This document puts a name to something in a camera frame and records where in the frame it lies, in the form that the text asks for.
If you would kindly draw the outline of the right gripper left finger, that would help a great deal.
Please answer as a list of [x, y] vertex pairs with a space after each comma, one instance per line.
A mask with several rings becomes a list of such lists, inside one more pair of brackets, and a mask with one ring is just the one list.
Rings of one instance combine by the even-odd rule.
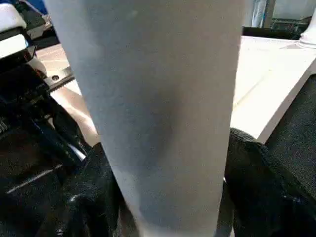
[[39, 237], [111, 237], [119, 218], [121, 193], [100, 143], [67, 180], [41, 224]]

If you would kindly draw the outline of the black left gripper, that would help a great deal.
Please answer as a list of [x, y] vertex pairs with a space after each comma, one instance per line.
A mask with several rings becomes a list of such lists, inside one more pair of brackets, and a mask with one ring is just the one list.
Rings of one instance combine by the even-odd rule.
[[34, 69], [24, 57], [0, 60], [0, 120], [27, 131], [39, 144], [52, 168], [77, 173], [89, 145], [77, 122], [51, 96], [74, 76], [66, 68], [57, 80]]

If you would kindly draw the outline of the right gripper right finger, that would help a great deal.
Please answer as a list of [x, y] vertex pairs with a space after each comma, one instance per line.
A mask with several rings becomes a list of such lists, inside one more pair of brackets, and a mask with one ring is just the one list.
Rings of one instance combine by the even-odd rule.
[[225, 183], [237, 237], [314, 237], [316, 201], [266, 146], [231, 128]]

